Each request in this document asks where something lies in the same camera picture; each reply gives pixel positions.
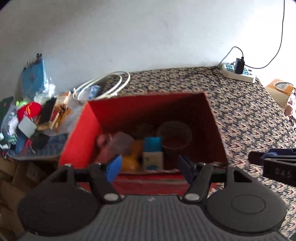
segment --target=plastic bag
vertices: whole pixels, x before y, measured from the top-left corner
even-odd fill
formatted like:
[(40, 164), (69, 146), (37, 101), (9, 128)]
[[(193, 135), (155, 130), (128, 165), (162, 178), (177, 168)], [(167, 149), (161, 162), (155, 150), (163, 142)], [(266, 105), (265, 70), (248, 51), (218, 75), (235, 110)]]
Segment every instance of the plastic bag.
[(22, 96), (24, 100), (44, 104), (54, 95), (55, 85), (46, 76), (42, 54), (28, 63), (22, 71)]
[(17, 107), (15, 105), (10, 105), (9, 111), (1, 124), (1, 132), (8, 143), (16, 143), (18, 123)]

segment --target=pink object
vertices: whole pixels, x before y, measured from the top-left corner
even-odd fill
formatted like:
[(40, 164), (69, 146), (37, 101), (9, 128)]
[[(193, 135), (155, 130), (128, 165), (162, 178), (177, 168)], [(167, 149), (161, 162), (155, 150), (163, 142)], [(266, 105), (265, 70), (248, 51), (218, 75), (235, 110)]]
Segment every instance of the pink object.
[(294, 114), (296, 108), (296, 101), (291, 99), (285, 106), (285, 116), (291, 116)]
[(110, 134), (102, 134), (97, 138), (97, 145), (101, 148), (95, 163), (106, 163), (115, 155), (127, 156), (131, 153), (131, 144), (134, 138), (121, 131), (111, 137)]

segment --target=white cable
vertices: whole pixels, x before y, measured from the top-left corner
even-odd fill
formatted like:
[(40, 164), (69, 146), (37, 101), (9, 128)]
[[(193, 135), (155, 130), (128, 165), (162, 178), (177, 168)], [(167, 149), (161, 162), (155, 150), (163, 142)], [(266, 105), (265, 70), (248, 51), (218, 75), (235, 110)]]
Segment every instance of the white cable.
[[(122, 74), (127, 74), (128, 75), (128, 78), (127, 80), (121, 85), (122, 83)], [(112, 87), (110, 90), (108, 90), (106, 93), (98, 96), (98, 97), (95, 97), (91, 100), (99, 100), (99, 99), (104, 99), (104, 98), (111, 98), (113, 96), (116, 96), (117, 93), (119, 91), (121, 91), (130, 81), (131, 79), (131, 75), (128, 73), (128, 72), (125, 72), (125, 71), (117, 71), (117, 72), (113, 72), (113, 73), (109, 73), (109, 74), (106, 74), (106, 75), (103, 75), (99, 78), (96, 78), (96, 79), (93, 79), (93, 80), (89, 80), (87, 82), (85, 82), (84, 84), (82, 84), (81, 86), (79, 86), (77, 89), (74, 88), (74, 92), (73, 92), (73, 99), (74, 100), (77, 100), (77, 101), (80, 101), (80, 102), (85, 102), (86, 100), (80, 100), (80, 96), (81, 94), (90, 86), (92, 85), (95, 85), (99, 82), (102, 82), (106, 77), (110, 77), (110, 76), (119, 76), (119, 81), (117, 82), (117, 84)]]

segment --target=blue cloth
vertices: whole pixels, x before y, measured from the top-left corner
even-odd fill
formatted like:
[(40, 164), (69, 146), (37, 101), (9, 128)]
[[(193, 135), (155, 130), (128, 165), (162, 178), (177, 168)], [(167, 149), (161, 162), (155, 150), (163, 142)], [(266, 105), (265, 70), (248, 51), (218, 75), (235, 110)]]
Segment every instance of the blue cloth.
[(17, 154), (14, 150), (10, 150), (8, 156), (16, 160), (42, 160), (55, 158), (61, 155), (67, 138), (68, 134), (50, 137), (44, 148), (37, 150), (36, 154), (32, 152), (31, 148), (29, 148), (24, 154)]

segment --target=red box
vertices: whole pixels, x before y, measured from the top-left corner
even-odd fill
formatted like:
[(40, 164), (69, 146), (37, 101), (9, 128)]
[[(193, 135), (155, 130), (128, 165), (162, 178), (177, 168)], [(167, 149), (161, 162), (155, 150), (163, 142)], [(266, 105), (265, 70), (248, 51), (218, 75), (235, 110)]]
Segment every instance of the red box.
[[(85, 168), (98, 154), (98, 135), (114, 134), (117, 131), (129, 134), (138, 124), (149, 123), (158, 128), (166, 121), (181, 121), (191, 128), (192, 142), (184, 153), (193, 162), (228, 162), (205, 94), (186, 92), (123, 96), (88, 102), (68, 138), (59, 164), (71, 163), (75, 168)], [(177, 163), (165, 160), (164, 166), (165, 169), (174, 169)], [(180, 173), (165, 172), (119, 175), (113, 185), (123, 194), (183, 194), (188, 188)]]

